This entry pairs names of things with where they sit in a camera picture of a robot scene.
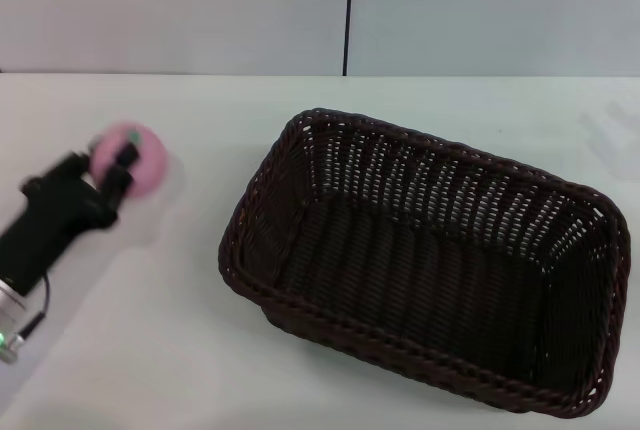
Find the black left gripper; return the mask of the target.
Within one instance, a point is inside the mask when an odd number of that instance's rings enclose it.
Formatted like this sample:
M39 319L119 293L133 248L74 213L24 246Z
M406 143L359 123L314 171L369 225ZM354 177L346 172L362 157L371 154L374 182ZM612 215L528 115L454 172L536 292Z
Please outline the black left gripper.
M94 137L87 154L71 152L21 186L26 208L1 233L1 280L17 294L28 295L81 233L116 222L140 155L134 143L126 143L105 171L100 193L83 176L101 141L101 135Z

